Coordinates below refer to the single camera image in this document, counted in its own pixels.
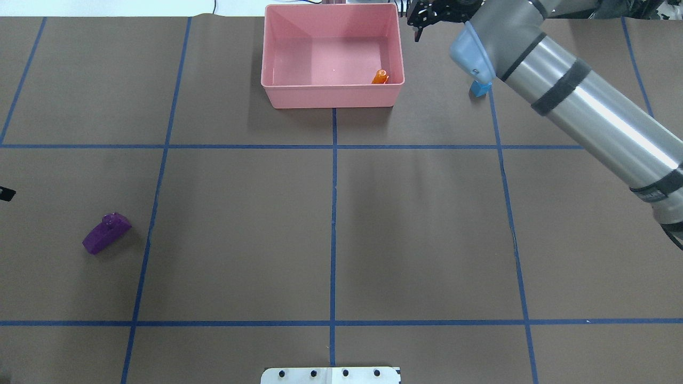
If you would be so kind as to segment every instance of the orange bottle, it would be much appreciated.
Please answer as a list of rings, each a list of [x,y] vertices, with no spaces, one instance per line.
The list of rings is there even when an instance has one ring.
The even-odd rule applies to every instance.
[[[377,71],[377,74],[375,74],[375,78],[372,79],[373,84],[386,84],[387,81],[389,81],[389,74],[387,71],[380,69]]]

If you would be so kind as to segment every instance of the purple block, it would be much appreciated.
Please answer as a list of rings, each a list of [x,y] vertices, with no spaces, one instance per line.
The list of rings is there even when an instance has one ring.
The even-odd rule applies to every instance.
[[[105,215],[102,223],[99,223],[83,240],[83,246],[90,254],[97,254],[107,245],[121,237],[131,227],[124,215],[116,212]]]

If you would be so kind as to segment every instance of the gray tabletop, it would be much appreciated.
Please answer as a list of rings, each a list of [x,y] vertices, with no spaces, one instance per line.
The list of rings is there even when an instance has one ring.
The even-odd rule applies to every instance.
[[[263,18],[0,19],[0,383],[683,381],[683,254],[461,27],[402,21],[393,108],[276,110]],[[683,23],[544,29],[683,135]]]

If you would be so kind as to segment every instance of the pink bin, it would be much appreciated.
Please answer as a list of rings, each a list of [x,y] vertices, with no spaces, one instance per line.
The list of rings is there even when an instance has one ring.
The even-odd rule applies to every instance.
[[[378,70],[386,84],[372,84]],[[261,85],[275,108],[391,107],[404,83],[393,4],[269,5]]]

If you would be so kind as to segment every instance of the blue block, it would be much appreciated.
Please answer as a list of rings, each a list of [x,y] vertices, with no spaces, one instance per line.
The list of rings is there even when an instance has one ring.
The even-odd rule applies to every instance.
[[[470,91],[472,91],[472,94],[476,97],[482,97],[483,95],[487,94],[488,91],[491,89],[491,86],[493,86],[493,83],[488,82],[487,84],[482,84],[479,81],[474,80],[474,83],[472,83],[472,86],[470,87]]]

